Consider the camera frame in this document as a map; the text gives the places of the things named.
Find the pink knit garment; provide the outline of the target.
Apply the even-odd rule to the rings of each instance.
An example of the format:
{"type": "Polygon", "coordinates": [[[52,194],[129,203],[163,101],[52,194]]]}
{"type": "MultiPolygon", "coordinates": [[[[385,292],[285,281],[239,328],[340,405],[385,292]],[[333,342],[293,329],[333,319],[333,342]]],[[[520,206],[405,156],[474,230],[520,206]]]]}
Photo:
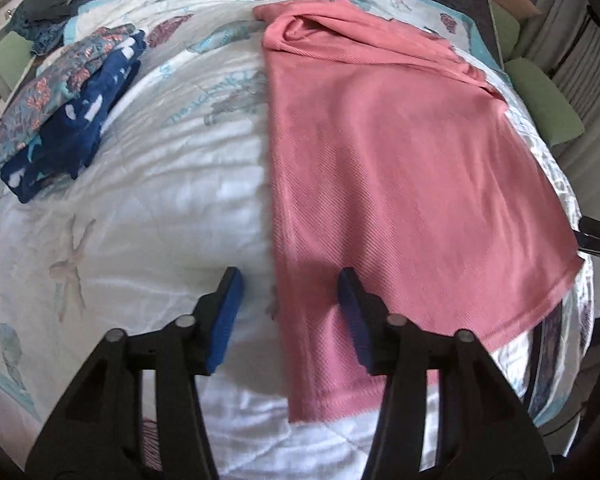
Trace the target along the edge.
{"type": "Polygon", "coordinates": [[[538,325],[582,268],[505,96],[448,40],[348,0],[289,0],[265,24],[278,322],[292,422],[377,408],[338,306],[350,266],[424,330],[489,350],[538,325]]]}

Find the dark green clothes pile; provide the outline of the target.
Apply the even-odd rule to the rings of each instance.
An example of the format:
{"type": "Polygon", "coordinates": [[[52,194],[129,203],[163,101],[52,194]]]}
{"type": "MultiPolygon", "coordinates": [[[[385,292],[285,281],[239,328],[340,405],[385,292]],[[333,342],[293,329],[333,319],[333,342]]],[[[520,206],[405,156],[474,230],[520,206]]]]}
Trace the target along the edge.
{"type": "Polygon", "coordinates": [[[79,8],[93,0],[23,0],[7,24],[7,31],[30,41],[30,52],[36,56],[55,50],[64,36],[70,18],[79,8]]]}

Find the green cushion right near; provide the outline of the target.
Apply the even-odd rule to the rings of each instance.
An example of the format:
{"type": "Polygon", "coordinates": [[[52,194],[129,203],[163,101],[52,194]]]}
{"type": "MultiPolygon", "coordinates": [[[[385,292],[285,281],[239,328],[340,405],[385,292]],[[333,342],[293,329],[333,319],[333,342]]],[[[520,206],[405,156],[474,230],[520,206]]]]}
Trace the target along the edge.
{"type": "Polygon", "coordinates": [[[526,58],[514,58],[504,67],[536,130],[550,148],[582,136],[585,128],[580,116],[539,66],[526,58]]]}

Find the green cushion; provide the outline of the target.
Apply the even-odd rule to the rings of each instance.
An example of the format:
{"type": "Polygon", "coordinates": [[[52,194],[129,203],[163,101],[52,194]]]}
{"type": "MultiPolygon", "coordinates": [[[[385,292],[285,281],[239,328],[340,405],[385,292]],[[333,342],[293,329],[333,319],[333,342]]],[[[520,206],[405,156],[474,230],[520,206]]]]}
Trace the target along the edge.
{"type": "Polygon", "coordinates": [[[17,87],[34,58],[32,44],[16,32],[9,32],[0,41],[0,78],[10,90],[17,87]]]}
{"type": "Polygon", "coordinates": [[[504,67],[536,130],[550,148],[582,136],[585,128],[580,116],[539,66],[526,58],[514,58],[504,67]]]}
{"type": "Polygon", "coordinates": [[[495,1],[491,0],[490,6],[501,57],[504,61],[508,61],[519,40],[520,23],[495,1]]]}

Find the green cushion right far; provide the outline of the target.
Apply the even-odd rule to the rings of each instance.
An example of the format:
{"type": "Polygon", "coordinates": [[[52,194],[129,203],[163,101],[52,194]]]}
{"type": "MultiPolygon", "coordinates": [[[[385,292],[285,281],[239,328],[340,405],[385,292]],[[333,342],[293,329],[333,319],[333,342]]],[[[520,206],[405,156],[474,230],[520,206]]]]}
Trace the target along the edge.
{"type": "Polygon", "coordinates": [[[491,0],[490,6],[501,57],[504,61],[508,61],[519,40],[520,23],[495,1],[491,0]]]}

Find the white seashell print quilt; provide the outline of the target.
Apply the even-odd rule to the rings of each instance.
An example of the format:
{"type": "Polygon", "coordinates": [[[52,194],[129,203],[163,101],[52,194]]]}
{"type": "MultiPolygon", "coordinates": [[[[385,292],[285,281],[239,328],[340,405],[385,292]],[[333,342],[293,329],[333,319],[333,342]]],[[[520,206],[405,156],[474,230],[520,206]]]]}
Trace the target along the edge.
{"type": "MultiPolygon", "coordinates": [[[[443,0],[352,0],[438,32],[486,71],[570,220],[567,177],[500,71],[498,51],[443,0]],[[450,11],[451,21],[441,14],[450,11]]],[[[198,382],[224,479],[356,479],[377,416],[288,419],[275,321],[268,108],[258,0],[100,0],[68,42],[131,23],[150,45],[129,99],[79,177],[22,204],[0,179],[0,445],[23,466],[107,330],[158,330],[237,266],[246,294],[219,369],[198,382]]]]}

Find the navy white print folded garment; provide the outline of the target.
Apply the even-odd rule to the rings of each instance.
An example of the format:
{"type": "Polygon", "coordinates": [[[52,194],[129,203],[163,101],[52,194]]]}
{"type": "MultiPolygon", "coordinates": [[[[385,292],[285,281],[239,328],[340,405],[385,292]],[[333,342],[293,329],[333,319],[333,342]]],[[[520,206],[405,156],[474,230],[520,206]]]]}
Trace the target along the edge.
{"type": "Polygon", "coordinates": [[[102,125],[130,88],[147,48],[145,33],[122,42],[74,99],[59,107],[32,141],[0,170],[9,191],[26,204],[58,177],[75,179],[91,165],[102,125]]]}

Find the floral teal folded garment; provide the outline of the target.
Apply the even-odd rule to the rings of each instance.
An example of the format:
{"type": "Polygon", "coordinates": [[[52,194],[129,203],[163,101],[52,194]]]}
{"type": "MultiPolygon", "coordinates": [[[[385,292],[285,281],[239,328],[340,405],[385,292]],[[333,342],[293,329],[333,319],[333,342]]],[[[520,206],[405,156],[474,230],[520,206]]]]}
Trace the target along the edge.
{"type": "Polygon", "coordinates": [[[133,24],[101,27],[70,44],[56,60],[29,81],[0,119],[0,170],[33,140],[59,107],[74,99],[108,56],[140,32],[133,24]]]}

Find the green cushion left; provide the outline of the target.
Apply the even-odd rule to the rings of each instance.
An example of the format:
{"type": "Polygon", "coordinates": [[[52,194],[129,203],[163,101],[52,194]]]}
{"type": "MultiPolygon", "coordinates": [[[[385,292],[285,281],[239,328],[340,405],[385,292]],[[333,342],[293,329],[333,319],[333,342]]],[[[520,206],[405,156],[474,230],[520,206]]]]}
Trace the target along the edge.
{"type": "Polygon", "coordinates": [[[16,32],[9,32],[0,41],[0,78],[10,90],[17,87],[34,58],[32,44],[16,32]]]}

